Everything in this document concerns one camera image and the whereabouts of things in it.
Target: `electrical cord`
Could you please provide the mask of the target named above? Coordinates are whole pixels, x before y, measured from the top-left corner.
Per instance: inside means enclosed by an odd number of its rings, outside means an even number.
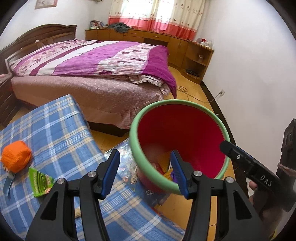
[[[189,96],[190,96],[190,97],[192,97],[192,98],[194,98],[194,99],[196,99],[196,100],[198,100],[198,101],[200,101],[200,102],[202,102],[202,103],[211,103],[211,102],[213,102],[213,101],[214,101],[219,95],[222,94],[222,91],[220,91],[220,92],[214,97],[214,99],[212,99],[211,101],[202,101],[202,100],[197,99],[197,98],[195,98],[194,96],[188,94],[188,93],[187,93],[188,90],[187,90],[185,87],[183,87],[183,86],[177,86],[177,91],[180,91],[180,92],[186,94],[188,100],[189,100]]]

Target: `curtain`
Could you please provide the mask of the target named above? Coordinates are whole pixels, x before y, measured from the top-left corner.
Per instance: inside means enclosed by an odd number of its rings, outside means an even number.
[[[113,0],[108,23],[193,40],[206,0]]]

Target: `wall outlet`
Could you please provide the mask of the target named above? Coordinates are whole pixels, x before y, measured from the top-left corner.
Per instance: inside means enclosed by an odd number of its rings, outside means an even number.
[[[220,95],[222,97],[225,94],[225,91],[224,90],[221,90],[220,93],[221,93]]]

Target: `hand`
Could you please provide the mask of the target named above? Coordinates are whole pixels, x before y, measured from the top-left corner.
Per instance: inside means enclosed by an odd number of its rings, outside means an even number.
[[[278,168],[282,169],[290,177],[296,177],[296,170],[288,168],[281,163],[278,163]]]
[[[249,182],[249,187],[255,191],[257,188],[257,184],[253,181]],[[253,202],[254,195],[252,195],[249,200],[252,204]],[[282,219],[283,215],[283,210],[279,206],[279,204],[276,202],[276,200],[270,201],[270,198],[268,200],[268,203],[264,206],[263,211],[259,215],[264,227],[267,230],[268,236],[272,236],[276,227],[278,226],[280,220]]]

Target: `nightstand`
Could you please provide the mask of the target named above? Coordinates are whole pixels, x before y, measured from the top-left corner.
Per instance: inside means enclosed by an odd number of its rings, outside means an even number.
[[[12,90],[11,78],[11,74],[0,75],[0,130],[9,124],[20,109]]]

